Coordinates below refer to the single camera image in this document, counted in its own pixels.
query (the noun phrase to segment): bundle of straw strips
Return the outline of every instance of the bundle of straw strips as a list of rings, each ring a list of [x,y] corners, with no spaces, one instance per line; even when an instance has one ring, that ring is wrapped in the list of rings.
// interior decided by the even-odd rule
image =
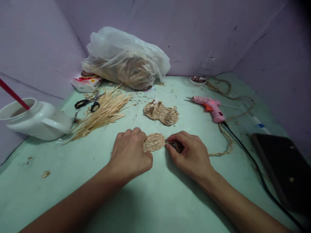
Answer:
[[[91,131],[108,125],[109,123],[115,123],[116,120],[125,116],[125,114],[120,114],[119,112],[132,98],[132,95],[126,95],[122,93],[121,90],[117,90],[121,85],[122,84],[111,91],[105,92],[104,95],[100,97],[98,100],[100,104],[99,109],[93,113],[89,112],[87,116],[76,125],[73,129],[74,136],[69,142],[80,139],[81,137],[86,137]]]

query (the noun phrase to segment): jug handle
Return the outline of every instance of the jug handle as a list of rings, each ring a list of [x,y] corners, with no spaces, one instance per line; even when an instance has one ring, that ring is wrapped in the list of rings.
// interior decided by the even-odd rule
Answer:
[[[42,123],[48,125],[48,126],[51,126],[55,129],[58,129],[59,131],[65,133],[65,134],[70,134],[71,133],[71,129],[68,129],[66,128],[65,126],[63,126],[62,124],[56,122],[56,121],[53,121],[51,119],[48,119],[48,118],[45,118],[42,120]]]

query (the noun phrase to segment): black-handled scissors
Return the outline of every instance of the black-handled scissors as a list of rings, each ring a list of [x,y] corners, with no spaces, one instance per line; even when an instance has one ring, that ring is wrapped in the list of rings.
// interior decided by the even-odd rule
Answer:
[[[75,104],[75,108],[81,108],[85,105],[87,105],[88,103],[90,103],[91,101],[94,101],[94,103],[92,104],[91,106],[91,112],[95,112],[99,107],[99,103],[96,101],[99,97],[103,96],[104,94],[101,94],[101,95],[98,95],[99,92],[96,93],[95,97],[88,100],[88,99],[85,99],[85,100],[80,100],[79,102],[77,102]]]

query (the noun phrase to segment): oval woven coaster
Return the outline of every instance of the oval woven coaster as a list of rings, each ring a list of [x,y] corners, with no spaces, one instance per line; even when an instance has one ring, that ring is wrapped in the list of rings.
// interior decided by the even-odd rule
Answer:
[[[162,134],[154,133],[147,136],[144,142],[144,152],[155,151],[162,148],[165,145],[165,137]]]
[[[154,99],[144,107],[144,113],[151,120],[159,120],[163,125],[171,126],[178,121],[177,107],[165,107],[162,101]]]

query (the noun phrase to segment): hot glue gun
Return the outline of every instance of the hot glue gun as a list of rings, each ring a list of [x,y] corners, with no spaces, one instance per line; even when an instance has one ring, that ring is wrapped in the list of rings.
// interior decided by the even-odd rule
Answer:
[[[193,96],[193,97],[187,97],[188,99],[191,99],[193,102],[197,104],[201,104],[205,106],[206,111],[211,111],[214,117],[214,122],[220,123],[225,120],[224,115],[219,109],[220,101],[214,100],[211,98],[206,97],[200,97],[200,96]]]

